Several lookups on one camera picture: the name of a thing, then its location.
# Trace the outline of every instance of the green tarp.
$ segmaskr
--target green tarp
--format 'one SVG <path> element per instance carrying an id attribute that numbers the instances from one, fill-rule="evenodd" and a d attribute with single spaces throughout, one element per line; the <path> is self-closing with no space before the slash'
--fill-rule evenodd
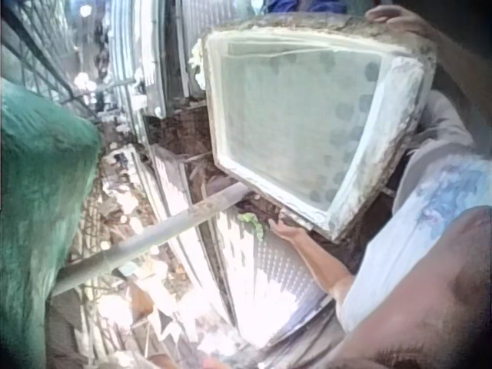
<path id="1" fill-rule="evenodd" d="M 16 366 L 45 366 L 45 301 L 100 146 L 91 122 L 2 79 L 0 339 Z"/>

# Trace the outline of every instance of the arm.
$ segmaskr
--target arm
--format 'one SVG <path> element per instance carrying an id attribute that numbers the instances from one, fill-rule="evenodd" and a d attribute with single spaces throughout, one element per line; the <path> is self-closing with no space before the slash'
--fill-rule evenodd
<path id="1" fill-rule="evenodd" d="M 314 242 L 303 228 L 290 227 L 282 221 L 278 224 L 270 221 L 270 226 L 277 236 L 295 248 L 320 288 L 340 305 L 354 280 L 348 269 Z"/>
<path id="2" fill-rule="evenodd" d="M 386 23 L 402 32 L 429 38 L 437 45 L 437 57 L 444 70 L 460 86 L 492 124 L 492 66 L 432 27 L 419 15 L 398 5 L 381 5 L 366 13 L 369 21 Z"/>

